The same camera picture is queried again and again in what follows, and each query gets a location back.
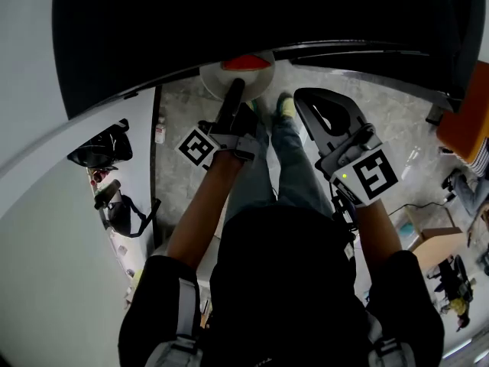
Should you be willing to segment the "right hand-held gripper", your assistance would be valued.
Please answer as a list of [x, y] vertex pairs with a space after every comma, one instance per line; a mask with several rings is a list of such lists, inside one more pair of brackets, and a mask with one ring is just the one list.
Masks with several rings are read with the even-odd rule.
[[[293, 100], [306, 131], [325, 156], [317, 164], [319, 170], [354, 206], [369, 206], [399, 182], [392, 147], [378, 138], [372, 124], [363, 126], [366, 119], [353, 99], [306, 87], [298, 89]], [[355, 134], [345, 140], [351, 133]]]

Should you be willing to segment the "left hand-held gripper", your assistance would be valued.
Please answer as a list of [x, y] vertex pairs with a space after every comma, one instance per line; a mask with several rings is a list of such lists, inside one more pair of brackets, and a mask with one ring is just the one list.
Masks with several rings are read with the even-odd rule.
[[257, 156], [258, 117], [249, 106], [240, 106], [244, 88], [243, 79], [234, 79], [215, 122], [199, 121], [175, 147], [194, 167], [209, 167], [215, 153], [221, 151], [230, 151], [242, 161]]

